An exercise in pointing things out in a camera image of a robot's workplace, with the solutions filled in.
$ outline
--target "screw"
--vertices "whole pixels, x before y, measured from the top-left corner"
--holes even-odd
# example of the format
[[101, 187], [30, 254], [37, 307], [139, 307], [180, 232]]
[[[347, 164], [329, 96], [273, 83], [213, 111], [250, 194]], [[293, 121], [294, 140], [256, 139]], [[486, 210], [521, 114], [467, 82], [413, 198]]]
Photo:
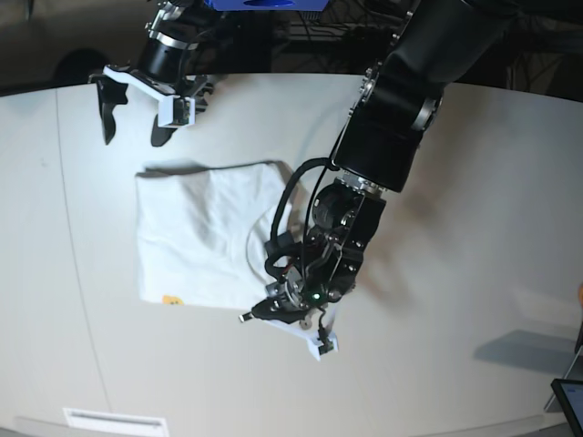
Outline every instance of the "screw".
[[330, 300], [330, 302], [336, 302], [340, 300], [342, 296], [343, 295], [338, 290], [330, 290], [328, 292], [328, 299]]

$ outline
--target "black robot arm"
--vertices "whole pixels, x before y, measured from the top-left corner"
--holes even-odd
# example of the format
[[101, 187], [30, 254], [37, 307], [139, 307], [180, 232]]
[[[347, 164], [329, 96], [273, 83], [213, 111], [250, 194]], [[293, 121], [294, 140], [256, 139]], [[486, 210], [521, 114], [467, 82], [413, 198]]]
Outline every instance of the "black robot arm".
[[516, 17], [499, 0], [424, 0], [391, 54], [369, 70], [334, 156], [340, 168], [400, 192], [441, 103]]
[[[402, 191], [444, 88], [474, 64], [517, 12], [511, 0], [422, 1], [390, 55], [367, 71], [347, 126], [321, 163], [343, 174], [312, 199], [308, 213], [314, 225], [309, 228], [306, 220], [302, 242], [290, 234], [272, 236], [266, 270], [275, 282], [268, 286], [269, 297], [241, 321], [304, 320], [353, 289], [384, 210], [382, 192]], [[287, 267], [275, 268], [281, 258]], [[322, 324], [319, 332], [325, 353], [332, 346]]]

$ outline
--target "blue part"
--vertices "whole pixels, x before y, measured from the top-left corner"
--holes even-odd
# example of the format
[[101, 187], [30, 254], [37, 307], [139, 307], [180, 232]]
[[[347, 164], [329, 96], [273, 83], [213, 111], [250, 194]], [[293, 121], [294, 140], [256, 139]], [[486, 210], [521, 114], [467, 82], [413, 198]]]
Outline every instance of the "blue part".
[[322, 11], [329, 0], [205, 0], [217, 11]]

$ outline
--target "orange label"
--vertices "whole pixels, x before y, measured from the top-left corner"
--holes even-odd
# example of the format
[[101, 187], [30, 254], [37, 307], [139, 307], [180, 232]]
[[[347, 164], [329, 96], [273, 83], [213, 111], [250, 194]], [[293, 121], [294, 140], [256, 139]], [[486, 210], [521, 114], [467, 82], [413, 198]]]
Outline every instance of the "orange label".
[[164, 298], [162, 298], [162, 303], [165, 303], [166, 305], [184, 305], [181, 298], [175, 298], [174, 296], [164, 296]]

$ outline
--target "screen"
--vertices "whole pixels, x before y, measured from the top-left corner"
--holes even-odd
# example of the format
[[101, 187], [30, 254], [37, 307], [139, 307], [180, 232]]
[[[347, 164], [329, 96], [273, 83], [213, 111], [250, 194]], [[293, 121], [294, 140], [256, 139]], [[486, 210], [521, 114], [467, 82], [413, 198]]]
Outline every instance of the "screen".
[[569, 383], [563, 383], [561, 385], [580, 425], [583, 423], [583, 385]]

